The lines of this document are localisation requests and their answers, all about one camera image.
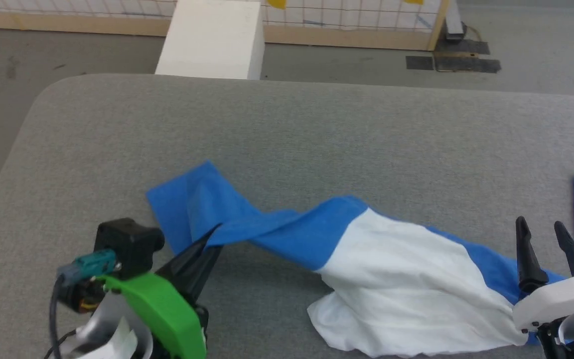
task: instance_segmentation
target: blue fabric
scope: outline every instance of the blue fabric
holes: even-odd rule
[[[325,265],[349,223],[368,208],[357,198],[337,197],[305,213],[290,210],[261,213],[210,162],[151,189],[147,197],[175,254],[221,223],[209,245],[249,240],[310,270]],[[515,259],[453,234],[428,229],[463,245],[480,268],[487,286],[510,303],[517,303],[520,290]],[[563,279],[547,273],[551,283]]]

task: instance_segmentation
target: green plastic part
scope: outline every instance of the green plastic part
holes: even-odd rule
[[[203,330],[194,309],[164,278],[146,273],[129,280],[102,276],[108,289],[118,289],[130,308],[150,328],[170,357],[205,359]]]

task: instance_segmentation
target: wooden frame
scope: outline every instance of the wooden frame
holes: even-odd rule
[[[433,51],[449,0],[442,0],[433,32],[334,30],[265,25],[267,43]],[[0,29],[166,36],[169,19],[0,12]]]

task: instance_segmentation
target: teal connector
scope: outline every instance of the teal connector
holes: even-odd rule
[[[110,274],[117,264],[117,255],[111,249],[82,255],[67,266],[57,268],[57,277],[64,277],[64,286],[95,276]]]

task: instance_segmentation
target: grid panel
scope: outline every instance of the grid panel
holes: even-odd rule
[[[262,2],[265,25],[431,32],[441,0],[287,0],[286,9]],[[100,17],[171,18],[175,0],[0,0],[0,11]]]

